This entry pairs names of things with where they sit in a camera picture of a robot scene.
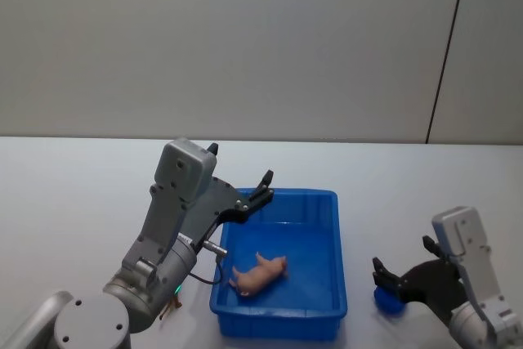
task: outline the plastic pig figurine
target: plastic pig figurine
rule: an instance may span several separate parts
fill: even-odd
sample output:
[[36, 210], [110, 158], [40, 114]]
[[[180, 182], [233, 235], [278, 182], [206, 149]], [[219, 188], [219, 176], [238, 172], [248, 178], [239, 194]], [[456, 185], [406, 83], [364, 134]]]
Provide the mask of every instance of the plastic pig figurine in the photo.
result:
[[269, 261], [256, 253], [257, 265], [246, 273], [240, 273], [232, 267], [236, 282], [229, 279], [229, 284], [240, 296], [253, 296], [274, 281], [279, 275], [288, 277], [287, 257], [275, 257]]

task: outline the blue object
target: blue object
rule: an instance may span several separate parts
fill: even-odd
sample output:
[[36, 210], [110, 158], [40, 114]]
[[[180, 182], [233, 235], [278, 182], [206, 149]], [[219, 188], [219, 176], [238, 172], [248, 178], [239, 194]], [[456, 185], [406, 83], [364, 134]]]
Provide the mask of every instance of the blue object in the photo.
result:
[[403, 302], [398, 300], [392, 293], [380, 287], [374, 290], [374, 300], [376, 300], [378, 309], [388, 315], [398, 316], [405, 310], [405, 304]]
[[[247, 223], [224, 225], [221, 246], [229, 255], [223, 262], [223, 282], [212, 288], [210, 307], [223, 335], [336, 338], [347, 312], [336, 194], [277, 189], [273, 201]], [[256, 252], [267, 259], [286, 256], [288, 278], [280, 277], [256, 296], [242, 298], [228, 284], [231, 269], [254, 267]]]

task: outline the robotic arm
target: robotic arm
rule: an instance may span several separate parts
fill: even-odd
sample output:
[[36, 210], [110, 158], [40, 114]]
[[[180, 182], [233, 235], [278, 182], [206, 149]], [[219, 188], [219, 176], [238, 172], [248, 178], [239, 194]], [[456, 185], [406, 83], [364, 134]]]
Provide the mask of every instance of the robotic arm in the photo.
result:
[[464, 349], [523, 348], [519, 317], [498, 286], [491, 249], [474, 208], [454, 208], [432, 219], [439, 240], [423, 245], [438, 257], [402, 277], [374, 258], [375, 284], [401, 302], [423, 302]]
[[249, 196], [213, 177], [217, 151], [217, 144], [205, 150], [185, 138], [166, 144], [144, 225], [103, 293], [75, 301], [67, 292], [55, 293], [3, 349], [131, 347], [129, 334], [153, 324], [202, 248], [214, 252], [217, 263], [226, 256], [208, 240], [216, 228], [245, 223], [272, 200], [272, 171]]

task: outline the white table surface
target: white table surface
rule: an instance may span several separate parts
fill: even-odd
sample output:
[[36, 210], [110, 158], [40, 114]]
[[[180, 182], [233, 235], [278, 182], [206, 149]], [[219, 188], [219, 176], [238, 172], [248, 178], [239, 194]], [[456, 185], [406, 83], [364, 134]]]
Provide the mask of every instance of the white table surface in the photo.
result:
[[[0, 338], [53, 289], [101, 291], [141, 228], [165, 143], [0, 138]], [[371, 259], [401, 274], [431, 259], [421, 241], [434, 235], [431, 217], [457, 205], [479, 209], [499, 283], [523, 315], [523, 147], [221, 142], [215, 173], [234, 186], [255, 186], [268, 168], [274, 187], [338, 195], [349, 302], [338, 340], [223, 338], [210, 287], [188, 278], [183, 307], [133, 335], [133, 347], [455, 348], [423, 305], [396, 320], [376, 311]], [[212, 276], [212, 255], [201, 252], [195, 271]]]

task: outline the gray wall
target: gray wall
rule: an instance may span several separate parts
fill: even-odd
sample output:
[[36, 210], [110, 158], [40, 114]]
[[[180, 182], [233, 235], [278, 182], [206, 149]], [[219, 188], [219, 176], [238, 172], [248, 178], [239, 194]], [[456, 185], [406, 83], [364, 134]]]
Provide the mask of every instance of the gray wall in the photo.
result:
[[523, 143], [523, 0], [461, 0], [430, 141]]
[[423, 142], [455, 2], [0, 0], [0, 134]]

